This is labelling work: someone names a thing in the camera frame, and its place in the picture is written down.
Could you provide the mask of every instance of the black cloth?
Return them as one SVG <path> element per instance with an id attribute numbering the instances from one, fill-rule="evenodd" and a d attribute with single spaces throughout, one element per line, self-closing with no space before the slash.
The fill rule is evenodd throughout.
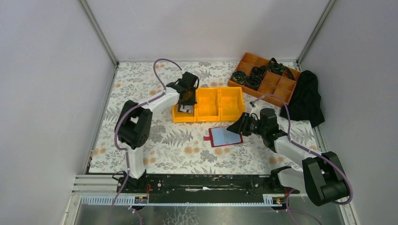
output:
<path id="1" fill-rule="evenodd" d="M 288 105 L 290 119 L 309 120 L 311 126 L 316 127 L 325 121 L 320 104 L 318 79 L 315 74 L 306 70 L 300 74 Z M 287 118 L 285 107 L 282 107 L 280 116 Z"/>

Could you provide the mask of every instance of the gray wall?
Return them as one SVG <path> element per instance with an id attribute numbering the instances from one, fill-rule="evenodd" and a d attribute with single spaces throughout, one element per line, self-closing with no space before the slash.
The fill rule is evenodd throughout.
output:
<path id="1" fill-rule="evenodd" d="M 120 60 L 295 59 L 328 0 L 88 0 Z"/>
<path id="2" fill-rule="evenodd" d="M 59 224 L 113 66 L 76 0 L 0 5 L 0 224 Z"/>
<path id="3" fill-rule="evenodd" d="M 361 224 L 396 224 L 398 1 L 337 1 L 302 67 L 317 74 L 323 131 Z"/>

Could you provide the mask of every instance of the wooden organizer box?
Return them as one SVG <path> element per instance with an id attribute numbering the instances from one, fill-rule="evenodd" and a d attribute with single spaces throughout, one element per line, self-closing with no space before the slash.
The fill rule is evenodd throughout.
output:
<path id="1" fill-rule="evenodd" d="M 237 65 L 235 71 L 240 70 L 243 71 L 246 76 L 250 76 L 253 67 L 260 67 L 265 65 L 268 68 L 268 62 L 269 60 L 267 59 L 246 52 L 239 64 Z M 297 81 L 300 76 L 300 71 L 297 71 L 290 67 L 289 69 L 293 74 L 294 79 Z M 267 70 L 258 90 L 253 90 L 244 85 L 240 85 L 239 83 L 232 81 L 231 78 L 230 80 L 228 80 L 228 86 L 230 87 L 241 87 L 244 93 L 257 98 L 266 94 L 274 94 L 283 99 L 287 105 L 289 104 L 291 95 L 296 88 L 296 81 L 289 79 L 289 75 L 286 71 L 282 74 L 282 76 L 280 76 Z M 283 106 L 283 103 L 276 97 L 268 96 L 263 98 L 262 100 L 279 107 Z"/>

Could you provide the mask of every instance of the yellow storage compartment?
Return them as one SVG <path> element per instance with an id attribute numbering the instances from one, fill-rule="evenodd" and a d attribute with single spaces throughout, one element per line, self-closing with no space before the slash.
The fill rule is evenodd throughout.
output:
<path id="1" fill-rule="evenodd" d="M 237 121 L 245 111 L 241 87 L 196 89 L 194 113 L 178 112 L 172 108 L 173 122 Z"/>

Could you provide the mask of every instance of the floral tablecloth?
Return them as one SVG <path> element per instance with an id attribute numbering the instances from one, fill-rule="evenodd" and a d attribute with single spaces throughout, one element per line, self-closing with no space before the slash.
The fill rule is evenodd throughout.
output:
<path id="1" fill-rule="evenodd" d="M 227 81 L 237 62 L 182 62 L 183 71 L 199 77 L 200 87 L 227 86 Z M 162 90 L 153 74 L 150 62 L 121 63 L 116 74 L 109 103 L 99 137 L 92 151 L 89 173 L 115 173 L 126 168 L 124 153 L 114 146 L 114 128 L 123 104 L 127 100 L 142 101 Z M 157 72 L 164 83 L 181 77 L 179 69 L 171 63 L 159 62 Z M 244 94 L 246 112 L 249 101 L 255 97 Z M 258 105 L 280 108 L 264 101 Z M 278 116 L 280 129 L 286 131 L 288 122 Z M 144 165 L 147 173 L 195 173 L 195 174 L 269 174 L 272 169 L 290 165 L 300 167 L 283 155 L 266 148 L 257 135 L 243 137 L 243 144 L 212 148 L 204 141 L 208 129 L 228 126 L 232 122 L 173 123 L 171 108 L 153 115 L 151 134 L 144 145 Z M 309 121 L 292 121 L 291 136 L 300 143 L 316 149 L 316 142 Z"/>

